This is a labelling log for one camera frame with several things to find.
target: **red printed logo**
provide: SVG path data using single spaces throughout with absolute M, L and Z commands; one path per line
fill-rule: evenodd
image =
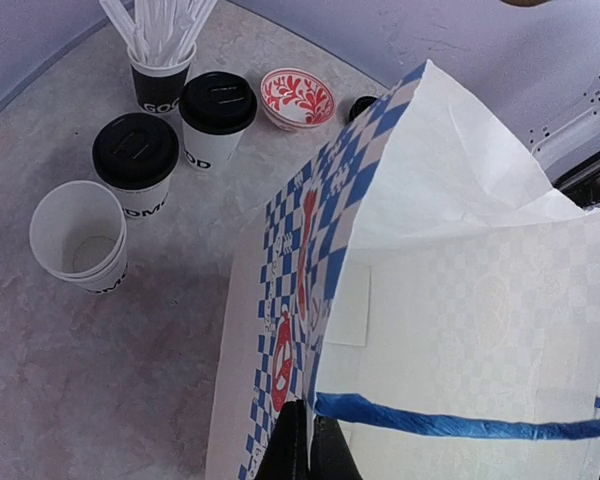
M 287 401 L 291 386 L 291 367 L 293 366 L 293 348 L 291 346 L 291 319 L 289 312 L 282 312 L 282 321 L 278 326 L 278 340 L 273 357 L 273 409 L 280 413 Z

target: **blue stripe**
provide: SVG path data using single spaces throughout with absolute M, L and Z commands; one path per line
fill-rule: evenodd
M 356 394 L 318 393 L 315 411 L 323 417 L 428 437 L 500 440 L 583 440 L 600 437 L 600 419 L 575 423 L 509 423 L 451 415 L 424 415 L 375 405 Z

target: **red and white bowl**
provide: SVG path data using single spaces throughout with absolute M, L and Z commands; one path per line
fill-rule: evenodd
M 262 79 L 260 93 L 267 117 L 282 130 L 318 127 L 328 122 L 336 111 L 329 87 L 297 68 L 269 72 Z

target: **black object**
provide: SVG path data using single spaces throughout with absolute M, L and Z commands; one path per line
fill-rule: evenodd
M 231 135 L 256 117 L 258 101 L 247 81 L 227 72 L 209 72 L 187 83 L 180 96 L 180 115 L 199 132 Z
M 304 402 L 282 407 L 255 480 L 362 480 L 336 420 L 317 417 L 307 461 Z
M 122 190 L 152 187 L 171 174 L 178 161 L 176 132 L 164 120 L 129 113 L 104 127 L 93 143 L 100 178 Z
M 362 112 L 373 105 L 378 97 L 360 97 L 349 110 L 349 123 L 353 122 Z
M 316 417 L 310 480 L 362 480 L 337 420 Z
M 553 186 L 565 195 L 600 177 L 600 151 L 558 177 Z
M 189 65 L 173 75 L 157 77 L 136 70 L 132 63 L 131 73 L 140 108 L 149 113 L 167 113 L 178 106 L 182 87 L 187 81 Z
M 282 407 L 255 480 L 309 480 L 304 402 Z

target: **black and white cup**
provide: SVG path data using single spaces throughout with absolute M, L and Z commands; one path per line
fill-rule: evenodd
M 65 183 L 38 204 L 29 226 L 33 256 L 51 275 L 92 293 L 108 293 L 127 271 L 127 224 L 107 188 Z
M 187 81 L 189 66 L 196 54 L 196 46 L 183 61 L 171 67 L 151 67 L 140 63 L 131 50 L 133 85 L 138 105 L 149 113 L 168 113 L 178 106 L 178 99 Z
M 96 173 L 130 218 L 150 217 L 164 206 L 178 154 L 171 125 L 146 113 L 129 113 L 109 123 L 92 151 Z
M 253 123 L 258 102 L 244 78 L 209 72 L 185 85 L 179 109 L 187 162 L 211 172 L 229 160 Z

